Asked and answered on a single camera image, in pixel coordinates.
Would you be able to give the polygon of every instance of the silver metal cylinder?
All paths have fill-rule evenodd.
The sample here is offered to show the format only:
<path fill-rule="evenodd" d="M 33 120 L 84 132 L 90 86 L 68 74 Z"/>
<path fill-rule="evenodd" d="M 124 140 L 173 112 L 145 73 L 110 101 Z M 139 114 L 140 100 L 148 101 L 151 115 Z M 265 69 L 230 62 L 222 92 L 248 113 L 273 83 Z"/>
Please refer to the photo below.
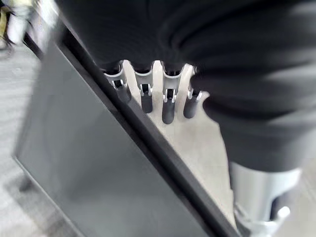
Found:
<path fill-rule="evenodd" d="M 284 205 L 271 219 L 273 201 L 297 185 L 301 169 L 263 172 L 231 162 L 230 174 L 236 222 L 248 229 L 251 237 L 273 235 L 290 214 Z"/>

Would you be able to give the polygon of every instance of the black fabric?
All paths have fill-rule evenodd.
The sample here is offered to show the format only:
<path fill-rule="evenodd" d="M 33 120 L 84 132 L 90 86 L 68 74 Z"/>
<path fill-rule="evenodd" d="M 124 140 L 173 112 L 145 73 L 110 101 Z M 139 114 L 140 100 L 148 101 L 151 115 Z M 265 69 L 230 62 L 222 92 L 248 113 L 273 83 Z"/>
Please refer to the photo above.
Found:
<path fill-rule="evenodd" d="M 96 64 L 198 67 L 230 161 L 264 171 L 315 153 L 314 0 L 58 0 Z"/>

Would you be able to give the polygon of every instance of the gray floor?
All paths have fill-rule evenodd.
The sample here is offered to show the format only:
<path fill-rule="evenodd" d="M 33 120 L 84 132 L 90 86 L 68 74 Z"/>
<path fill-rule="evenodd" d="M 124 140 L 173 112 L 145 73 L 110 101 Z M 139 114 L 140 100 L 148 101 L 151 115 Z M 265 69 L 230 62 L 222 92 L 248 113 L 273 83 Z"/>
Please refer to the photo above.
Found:
<path fill-rule="evenodd" d="M 22 171 L 10 157 L 39 65 L 39 61 L 25 47 L 17 48 L 9 60 L 0 61 L 0 237 L 76 236 L 40 191 L 18 191 Z M 132 94 L 139 100 L 131 67 L 125 64 L 125 69 Z M 158 79 L 161 78 L 161 67 L 155 64 L 154 111 L 149 116 L 227 218 L 233 221 L 227 160 L 218 126 L 205 116 L 201 107 L 194 119 L 188 120 L 182 115 L 189 74 L 185 70 L 181 80 L 174 123 L 165 125 L 161 121 L 162 84 Z M 279 231 L 279 237 L 315 236 L 315 171 L 316 160 L 305 169 L 293 215 Z"/>

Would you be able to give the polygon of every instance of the black sleeve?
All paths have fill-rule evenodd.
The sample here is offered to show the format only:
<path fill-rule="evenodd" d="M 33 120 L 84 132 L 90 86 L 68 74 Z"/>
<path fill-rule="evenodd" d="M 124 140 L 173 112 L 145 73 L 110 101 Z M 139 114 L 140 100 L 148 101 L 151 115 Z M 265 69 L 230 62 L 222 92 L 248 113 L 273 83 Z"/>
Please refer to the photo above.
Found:
<path fill-rule="evenodd" d="M 192 86 L 210 93 L 203 107 L 230 161 L 297 168 L 316 148 L 316 2 L 227 2 L 197 14 L 171 45 L 199 68 Z"/>

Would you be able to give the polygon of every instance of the prosthetic hand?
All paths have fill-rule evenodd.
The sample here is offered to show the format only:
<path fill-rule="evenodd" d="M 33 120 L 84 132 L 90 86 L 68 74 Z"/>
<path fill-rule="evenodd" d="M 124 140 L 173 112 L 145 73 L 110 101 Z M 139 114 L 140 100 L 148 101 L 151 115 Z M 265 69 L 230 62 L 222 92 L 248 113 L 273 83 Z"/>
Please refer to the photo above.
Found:
<path fill-rule="evenodd" d="M 237 227 L 245 237 L 273 235 L 304 161 L 316 154 L 315 1 L 58 2 L 100 68 L 117 59 L 199 68 L 191 84 L 211 94 L 203 107 L 225 142 Z M 164 67 L 165 123 L 177 71 Z M 105 73 L 111 84 L 119 76 Z"/>

